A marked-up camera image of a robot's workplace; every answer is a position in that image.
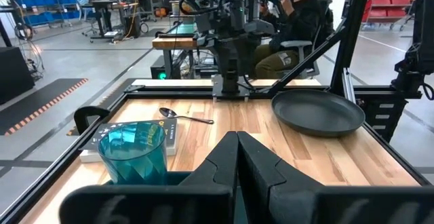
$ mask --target black frying pan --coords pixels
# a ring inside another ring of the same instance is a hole
[[[335,137],[358,129],[365,113],[355,103],[317,90],[290,90],[276,95],[271,105],[277,118],[294,130]]]

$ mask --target wooden board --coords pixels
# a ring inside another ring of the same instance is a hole
[[[134,7],[138,5],[138,3],[129,3],[129,4],[112,4],[111,9],[112,10],[118,10],[118,9],[123,9],[123,8],[129,8],[129,7]]]
[[[152,40],[152,46],[156,49],[179,49],[195,48],[196,41],[193,38],[155,38]]]
[[[190,86],[189,80],[139,79],[137,85]],[[267,86],[274,80],[259,80]],[[195,80],[210,86],[210,80]],[[318,85],[295,80],[293,85]],[[211,100],[129,100],[111,122],[161,119],[159,107],[180,115],[213,119],[214,125],[178,120],[177,154],[169,156],[169,170],[194,170],[228,131],[246,131],[287,163],[324,185],[418,185],[418,183],[363,128],[342,138],[317,138],[293,131],[274,116],[270,100],[215,102]],[[81,164],[78,159],[39,200],[21,223],[59,223],[58,209],[72,191],[110,179],[102,163]]]

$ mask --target teal plastic cup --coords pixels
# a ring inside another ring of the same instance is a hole
[[[165,132],[157,124],[119,126],[101,139],[98,152],[114,184],[166,184]]]

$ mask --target metal spoon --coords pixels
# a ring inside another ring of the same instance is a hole
[[[214,124],[214,121],[212,119],[199,119],[199,118],[193,118],[193,117],[188,117],[188,116],[183,116],[183,115],[177,115],[175,113],[175,111],[168,109],[168,108],[160,108],[160,113],[167,118],[187,118],[187,119],[191,119],[194,120],[196,122],[203,122],[203,123],[207,123],[207,124]]]

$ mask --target olive pants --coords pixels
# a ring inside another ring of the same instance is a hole
[[[268,44],[260,45],[254,52],[256,79],[280,79],[279,72],[293,69],[298,61],[298,52],[273,52]]]

